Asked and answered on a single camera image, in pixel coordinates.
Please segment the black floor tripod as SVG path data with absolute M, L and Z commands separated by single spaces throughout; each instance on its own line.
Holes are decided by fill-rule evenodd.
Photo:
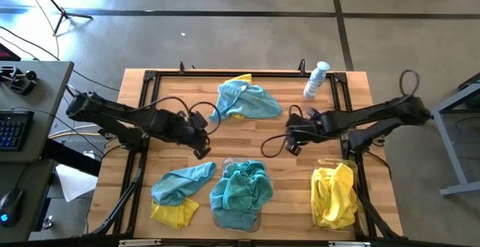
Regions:
M 71 13 L 71 12 L 67 12 L 63 7 L 59 6 L 59 5 L 55 2 L 55 0 L 49 0 L 49 1 L 53 4 L 53 6 L 55 7 L 55 9 L 59 12 L 58 22 L 56 23 L 56 26 L 55 26 L 55 28 L 53 29 L 53 35 L 54 35 L 55 37 L 57 36 L 59 27 L 60 27 L 61 23 L 62 23 L 64 20 L 69 20 L 71 17 L 79 17 L 79 18 L 84 18 L 84 19 L 93 20 L 93 16 L 85 15 L 85 14 L 74 14 L 74 13 Z

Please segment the black gantry brace post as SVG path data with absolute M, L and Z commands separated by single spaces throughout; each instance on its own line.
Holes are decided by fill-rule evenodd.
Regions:
M 370 201 L 370 198 L 364 191 L 360 190 L 357 194 L 361 204 L 364 207 L 365 215 L 367 217 L 367 231 L 370 236 L 377 236 L 377 230 L 384 238 L 400 239 L 402 236 L 395 233 L 389 225 L 383 220 L 380 214 Z
M 108 230 L 112 227 L 114 221 L 118 218 L 119 213 L 124 209 L 127 201 L 132 194 L 139 188 L 140 180 L 143 178 L 144 169 L 139 167 L 136 176 L 130 182 L 125 192 L 119 198 L 117 204 L 113 208 L 112 212 L 104 219 L 104 221 L 91 232 L 91 235 L 106 235 Z

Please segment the silver metal bracket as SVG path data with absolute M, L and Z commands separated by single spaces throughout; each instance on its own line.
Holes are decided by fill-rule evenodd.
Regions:
M 123 239 L 118 242 L 118 247 L 155 247 L 161 244 L 161 239 Z
M 328 247 L 371 247 L 371 243 L 356 241 L 328 241 Z

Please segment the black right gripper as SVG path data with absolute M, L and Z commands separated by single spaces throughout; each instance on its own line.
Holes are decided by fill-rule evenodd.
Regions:
M 308 111 L 307 111 L 307 115 L 309 117 L 316 117 L 319 114 L 320 114 L 320 112 L 318 110 L 314 109 L 314 108 L 309 108 Z M 305 132 L 308 135 L 308 142 L 306 142 L 306 143 L 295 143 L 294 141 L 291 140 L 291 136 L 290 136 L 290 133 L 288 131 L 288 127 L 289 127 L 290 124 L 293 124 L 293 123 L 304 123 L 304 124 L 309 125 L 309 130 Z M 286 133 L 287 133 L 287 139 L 286 140 L 287 140 L 288 144 L 295 144 L 295 145 L 288 145 L 286 147 L 286 150 L 294 156 L 298 156 L 301 153 L 302 148 L 300 146 L 306 145 L 307 143 L 321 143 L 325 140 L 325 138 L 323 137 L 323 131 L 321 129 L 320 124 L 312 122 L 311 120 L 304 119 L 300 116 L 289 117 L 289 119 L 286 123 Z

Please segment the grey metal side table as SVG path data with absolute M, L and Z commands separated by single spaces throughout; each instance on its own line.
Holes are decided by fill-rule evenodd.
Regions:
M 480 72 L 430 111 L 458 180 L 440 194 L 480 191 Z

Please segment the grey computer desk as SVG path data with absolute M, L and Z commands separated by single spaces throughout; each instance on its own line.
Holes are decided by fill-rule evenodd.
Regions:
M 22 150 L 0 151 L 0 198 L 16 187 L 24 191 L 19 221 L 13 227 L 0 225 L 0 243 L 23 242 L 29 239 L 40 218 L 54 165 L 53 160 L 43 159 L 41 153 L 74 64 L 58 61 L 0 61 L 0 67 L 3 66 L 14 66 L 23 72 L 34 71 L 37 74 L 36 86 L 26 96 L 0 83 L 0 110 L 34 111 Z

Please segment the white spray bottle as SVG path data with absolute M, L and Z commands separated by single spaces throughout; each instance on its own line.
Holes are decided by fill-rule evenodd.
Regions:
M 303 96 L 305 98 L 314 98 L 321 85 L 326 79 L 327 72 L 330 70 L 330 64 L 327 62 L 317 62 L 316 68 L 311 72 L 307 84 L 305 85 Z

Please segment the black clamp tool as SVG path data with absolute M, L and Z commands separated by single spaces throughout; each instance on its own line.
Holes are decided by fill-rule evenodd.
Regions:
M 37 78 L 34 71 L 22 72 L 13 65 L 0 67 L 0 82 L 6 82 L 11 91 L 23 96 L 28 95 L 37 85 Z

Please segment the teal microfiber towel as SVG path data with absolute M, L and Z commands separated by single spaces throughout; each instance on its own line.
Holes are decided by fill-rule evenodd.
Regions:
M 211 191 L 210 204 L 220 227 L 248 231 L 253 229 L 265 199 L 255 180 L 232 176 L 219 180 Z
M 171 170 L 151 187 L 153 201 L 161 206 L 179 206 L 199 191 L 215 174 L 216 163 Z
M 270 178 L 263 170 L 252 173 L 244 181 L 242 211 L 258 212 L 272 198 L 273 188 Z
M 211 122 L 227 119 L 232 114 L 242 114 L 242 106 L 239 103 L 241 94 L 250 84 L 241 80 L 223 83 L 217 88 L 218 99 L 212 114 L 208 117 Z
M 266 165 L 261 161 L 243 161 L 228 164 L 222 177 L 231 179 L 235 185 L 254 188 L 271 188 L 271 180 Z
M 282 113 L 279 103 L 260 86 L 249 85 L 238 102 L 246 118 L 267 119 Z

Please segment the black keyboard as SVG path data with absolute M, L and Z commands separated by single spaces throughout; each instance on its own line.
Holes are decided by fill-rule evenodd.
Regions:
M 21 110 L 0 110 L 0 152 L 22 150 L 34 113 Z

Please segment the white paper sheet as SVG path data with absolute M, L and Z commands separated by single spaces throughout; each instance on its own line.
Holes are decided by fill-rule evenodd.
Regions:
M 55 168 L 58 175 L 64 198 L 70 202 L 79 196 L 93 191 L 97 185 L 98 177 L 82 172 L 64 164 Z

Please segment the yellow microfiber towel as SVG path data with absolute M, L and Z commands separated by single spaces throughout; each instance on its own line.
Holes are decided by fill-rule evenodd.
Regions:
M 356 221 L 357 195 L 352 188 L 313 187 L 310 191 L 310 208 L 316 226 L 332 230 L 346 229 Z
M 350 191 L 353 188 L 353 169 L 339 164 L 335 169 L 318 168 L 313 173 L 314 189 L 317 197 L 330 206 L 350 204 Z
M 178 206 L 162 206 L 151 202 L 151 219 L 179 230 L 187 227 L 200 205 L 186 197 Z
M 247 82 L 248 84 L 252 84 L 253 79 L 252 79 L 252 74 L 243 74 L 241 76 L 234 77 L 232 79 L 226 80 L 225 83 L 232 82 L 234 80 L 241 80 L 244 82 Z M 244 119 L 245 117 L 241 114 L 232 114 L 232 117 L 235 119 Z

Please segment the clear plastic basket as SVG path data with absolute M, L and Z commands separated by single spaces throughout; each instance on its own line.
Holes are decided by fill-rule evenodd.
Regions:
M 223 178 L 223 177 L 222 177 L 222 173 L 223 173 L 224 169 L 226 168 L 226 166 L 227 166 L 228 164 L 231 164 L 231 163 L 233 163 L 233 162 L 243 162 L 243 161 L 257 161 L 257 160 L 250 160 L 250 159 L 245 159 L 245 158 L 227 158 L 227 159 L 225 159 L 225 160 L 223 161 L 223 163 L 222 163 L 222 172 L 221 172 L 221 175 L 220 175 L 220 179 Z M 251 232 L 255 232 L 255 231 L 259 230 L 259 228 L 260 228 L 260 223 L 261 223 L 261 210 L 256 214 L 257 220 L 256 220 L 256 222 L 254 223 L 252 230 L 248 230 L 248 231 L 238 230 L 238 231 L 251 233 Z M 214 224 L 215 224 L 217 227 L 220 227 L 219 224 L 218 224 L 217 219 L 214 217 L 214 214 L 213 214 L 213 219 L 214 219 Z
M 356 193 L 357 195 L 357 186 L 356 186 L 356 181 L 357 181 L 357 166 L 354 162 L 352 161 L 348 161 L 348 160 L 343 160 L 343 159 L 331 159 L 331 158 L 326 158 L 326 159 L 319 159 L 315 162 L 314 166 L 313 166 L 313 171 L 312 171 L 312 174 L 310 176 L 310 190 L 314 187 L 314 181 L 313 181 L 313 175 L 314 175 L 314 171 L 318 168 L 321 168 L 321 167 L 324 167 L 324 168 L 332 168 L 332 169 L 335 169 L 339 164 L 345 164 L 346 166 L 350 167 L 353 169 L 353 173 L 354 173 L 354 183 L 353 183 L 353 186 L 352 186 L 352 189 L 354 190 L 354 192 Z M 357 202 L 358 202 L 358 210 L 359 210 L 359 199 L 358 199 L 358 196 L 357 196 Z M 332 229 L 325 229 L 325 228 L 321 228 L 323 230 L 331 230 L 331 231 L 349 231 L 349 232 L 357 232 L 359 230 L 361 230 L 362 226 L 358 223 L 359 221 L 359 217 L 358 217 L 358 210 L 355 214 L 355 223 L 350 225 L 349 227 L 347 227 L 346 229 L 342 229 L 342 230 L 332 230 Z

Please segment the black computer mouse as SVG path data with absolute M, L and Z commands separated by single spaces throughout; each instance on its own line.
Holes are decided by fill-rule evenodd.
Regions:
M 13 188 L 0 199 L 0 225 L 13 227 L 19 221 L 23 210 L 24 191 Z

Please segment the dark red device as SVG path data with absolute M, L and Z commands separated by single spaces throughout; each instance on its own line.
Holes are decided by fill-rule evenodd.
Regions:
M 0 61 L 19 62 L 21 58 L 0 43 Z

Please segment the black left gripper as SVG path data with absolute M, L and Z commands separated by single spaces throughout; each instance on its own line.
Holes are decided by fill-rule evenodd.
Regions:
M 211 148 L 206 145 L 208 137 L 205 128 L 208 126 L 203 115 L 196 111 L 191 114 L 191 122 L 194 128 L 185 125 L 185 122 L 178 114 L 173 114 L 168 119 L 166 137 L 169 142 L 189 146 L 193 149 L 195 157 L 198 160 L 204 159 L 210 153 Z

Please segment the black desk beam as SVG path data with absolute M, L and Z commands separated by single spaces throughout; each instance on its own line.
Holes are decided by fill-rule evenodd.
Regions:
M 54 160 L 67 167 L 77 169 L 91 176 L 98 176 L 101 169 L 101 162 L 99 160 L 90 158 L 87 155 L 51 139 L 46 140 L 40 156 L 45 159 Z

